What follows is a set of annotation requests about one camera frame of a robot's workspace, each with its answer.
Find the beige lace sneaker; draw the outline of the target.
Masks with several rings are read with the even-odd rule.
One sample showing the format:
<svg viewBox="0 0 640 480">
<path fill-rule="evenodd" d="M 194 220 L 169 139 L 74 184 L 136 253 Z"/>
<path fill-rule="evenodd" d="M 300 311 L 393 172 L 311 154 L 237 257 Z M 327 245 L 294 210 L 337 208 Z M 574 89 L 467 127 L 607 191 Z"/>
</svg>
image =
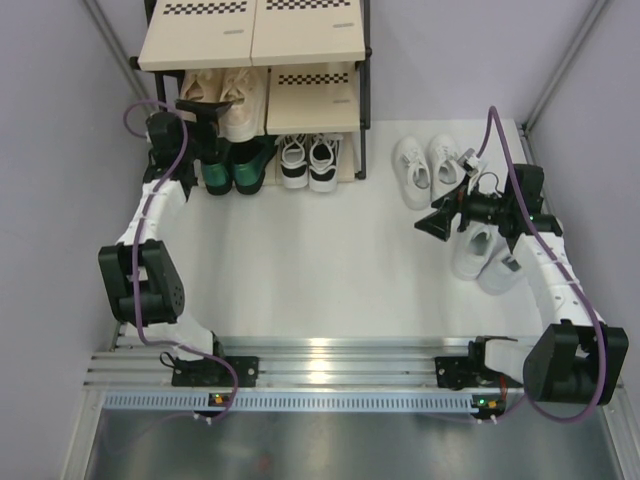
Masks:
<svg viewBox="0 0 640 480">
<path fill-rule="evenodd" d="M 186 70 L 179 99 L 200 103 L 218 103 L 221 99 L 222 82 L 222 70 Z"/>
<path fill-rule="evenodd" d="M 265 84 L 257 68 L 225 72 L 220 101 L 232 102 L 233 106 L 219 119 L 219 125 L 228 141 L 243 143 L 259 135 L 265 98 Z"/>
</svg>

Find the black white sneaker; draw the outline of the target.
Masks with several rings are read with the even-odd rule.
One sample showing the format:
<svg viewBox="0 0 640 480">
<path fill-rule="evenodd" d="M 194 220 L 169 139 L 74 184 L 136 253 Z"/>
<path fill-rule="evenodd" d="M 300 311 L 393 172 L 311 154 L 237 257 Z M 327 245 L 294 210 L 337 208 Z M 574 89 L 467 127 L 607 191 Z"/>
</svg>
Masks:
<svg viewBox="0 0 640 480">
<path fill-rule="evenodd" d="M 276 139 L 280 148 L 282 184 L 288 189 L 302 189 L 308 185 L 307 136 L 281 135 Z"/>
<path fill-rule="evenodd" d="M 343 135 L 339 133 L 322 133 L 311 136 L 309 186 L 312 191 L 331 193 L 337 188 L 343 140 Z"/>
</svg>

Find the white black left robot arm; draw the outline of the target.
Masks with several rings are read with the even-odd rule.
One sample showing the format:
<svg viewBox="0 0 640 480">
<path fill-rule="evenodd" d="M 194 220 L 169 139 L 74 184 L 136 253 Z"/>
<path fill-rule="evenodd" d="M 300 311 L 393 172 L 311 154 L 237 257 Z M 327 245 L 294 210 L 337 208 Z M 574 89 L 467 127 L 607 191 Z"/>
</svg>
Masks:
<svg viewBox="0 0 640 480">
<path fill-rule="evenodd" d="M 132 326 L 144 345 L 160 348 L 159 361 L 171 370 L 172 386 L 253 387 L 258 357 L 226 354 L 219 337 L 191 314 L 165 242 L 198 184 L 195 162 L 225 161 L 214 125 L 230 105 L 145 103 L 156 109 L 139 135 L 148 143 L 140 202 L 125 233 L 98 253 L 112 314 Z"/>
</svg>

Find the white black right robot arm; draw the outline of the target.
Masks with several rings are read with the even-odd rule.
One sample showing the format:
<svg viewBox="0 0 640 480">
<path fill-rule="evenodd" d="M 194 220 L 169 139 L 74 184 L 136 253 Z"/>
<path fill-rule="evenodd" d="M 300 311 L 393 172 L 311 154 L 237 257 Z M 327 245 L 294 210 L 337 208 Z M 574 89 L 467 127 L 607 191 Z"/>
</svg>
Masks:
<svg viewBox="0 0 640 480">
<path fill-rule="evenodd" d="M 629 339 L 624 329 L 606 325 L 586 306 L 560 223 L 542 211 L 543 183 L 543 169 L 524 164 L 512 168 L 501 194 L 482 193 L 465 178 L 415 227 L 442 241 L 450 238 L 455 218 L 459 232 L 479 225 L 496 228 L 536 302 L 544 331 L 533 344 L 491 336 L 470 344 L 467 372 L 473 382 L 487 386 L 504 375 L 536 402 L 606 405 Z"/>
</svg>

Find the green loafer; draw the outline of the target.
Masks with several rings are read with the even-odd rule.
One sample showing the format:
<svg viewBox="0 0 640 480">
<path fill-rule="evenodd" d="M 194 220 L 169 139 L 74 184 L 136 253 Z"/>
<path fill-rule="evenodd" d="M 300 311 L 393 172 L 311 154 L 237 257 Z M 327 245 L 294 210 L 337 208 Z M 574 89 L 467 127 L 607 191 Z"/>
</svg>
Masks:
<svg viewBox="0 0 640 480">
<path fill-rule="evenodd" d="M 229 193 L 233 186 L 232 160 L 228 150 L 201 162 L 201 174 L 207 192 L 213 196 Z"/>
<path fill-rule="evenodd" d="M 266 167 L 276 151 L 276 137 L 271 135 L 231 146 L 233 180 L 240 194 L 254 195 L 262 188 Z"/>
</svg>

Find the white grey sneaker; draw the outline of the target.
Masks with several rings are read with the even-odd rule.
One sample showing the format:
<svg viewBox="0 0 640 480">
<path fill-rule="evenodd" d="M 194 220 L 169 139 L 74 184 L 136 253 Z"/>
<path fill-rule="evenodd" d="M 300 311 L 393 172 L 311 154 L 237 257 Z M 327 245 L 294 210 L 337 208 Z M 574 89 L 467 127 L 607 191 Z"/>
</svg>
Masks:
<svg viewBox="0 0 640 480">
<path fill-rule="evenodd" d="M 431 169 L 431 200 L 435 201 L 461 183 L 464 173 L 457 163 L 461 150 L 453 137 L 439 134 L 431 139 L 426 153 Z"/>
<path fill-rule="evenodd" d="M 421 149 L 413 136 L 405 136 L 394 148 L 392 166 L 401 196 L 411 210 L 424 210 L 431 201 L 431 173 Z"/>
</svg>

